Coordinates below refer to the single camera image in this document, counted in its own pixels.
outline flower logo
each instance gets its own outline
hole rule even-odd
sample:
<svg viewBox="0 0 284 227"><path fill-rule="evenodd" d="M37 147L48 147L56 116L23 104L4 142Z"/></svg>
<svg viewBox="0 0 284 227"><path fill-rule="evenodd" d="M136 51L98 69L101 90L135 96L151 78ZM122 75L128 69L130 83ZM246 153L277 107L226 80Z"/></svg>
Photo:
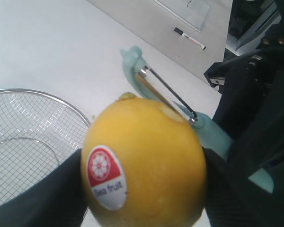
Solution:
<svg viewBox="0 0 284 227"><path fill-rule="evenodd" d="M109 157L103 151L97 151L91 156L89 171L95 180L103 181L110 171Z"/></svg>

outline fruit sticker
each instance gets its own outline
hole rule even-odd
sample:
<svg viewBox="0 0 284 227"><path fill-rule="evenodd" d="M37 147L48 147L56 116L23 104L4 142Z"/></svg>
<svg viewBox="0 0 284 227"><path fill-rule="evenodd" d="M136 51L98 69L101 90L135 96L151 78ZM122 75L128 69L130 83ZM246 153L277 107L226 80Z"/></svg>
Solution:
<svg viewBox="0 0 284 227"><path fill-rule="evenodd" d="M94 147L86 167L90 189L98 202L108 210L120 209L126 200L127 185L114 152L104 145Z"/></svg>

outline peeler handle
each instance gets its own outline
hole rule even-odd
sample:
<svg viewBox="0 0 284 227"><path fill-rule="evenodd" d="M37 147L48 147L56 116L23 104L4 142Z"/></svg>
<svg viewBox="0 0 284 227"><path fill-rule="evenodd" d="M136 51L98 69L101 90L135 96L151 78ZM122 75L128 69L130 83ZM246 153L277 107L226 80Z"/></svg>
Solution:
<svg viewBox="0 0 284 227"><path fill-rule="evenodd" d="M123 72L128 82L143 98L160 101L153 92L144 86L136 77L136 74L146 66L146 61L142 58L142 50L138 46L133 46L129 51L121 50L123 56ZM188 116L192 113L185 107L177 106ZM204 113L197 113L197 121L191 126L199 138L202 147L209 148L224 160L227 159L228 151L233 143L230 136L221 129L209 116Z"/></svg>

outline metal strainer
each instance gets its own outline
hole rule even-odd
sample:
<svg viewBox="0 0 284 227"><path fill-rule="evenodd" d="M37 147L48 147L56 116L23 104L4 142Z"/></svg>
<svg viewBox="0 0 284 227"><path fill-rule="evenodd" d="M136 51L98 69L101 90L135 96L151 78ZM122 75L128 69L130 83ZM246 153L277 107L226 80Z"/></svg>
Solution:
<svg viewBox="0 0 284 227"><path fill-rule="evenodd" d="M81 148L89 126L77 108L50 94L0 90L0 205Z"/></svg>

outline yellow grapefruit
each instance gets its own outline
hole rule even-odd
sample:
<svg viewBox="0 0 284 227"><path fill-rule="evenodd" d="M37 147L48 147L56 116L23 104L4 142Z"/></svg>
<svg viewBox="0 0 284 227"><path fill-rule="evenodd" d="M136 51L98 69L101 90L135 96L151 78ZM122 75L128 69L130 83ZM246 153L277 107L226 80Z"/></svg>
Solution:
<svg viewBox="0 0 284 227"><path fill-rule="evenodd" d="M81 173L103 227L191 227L204 207L206 164L195 132L163 103L128 93L91 125Z"/></svg>

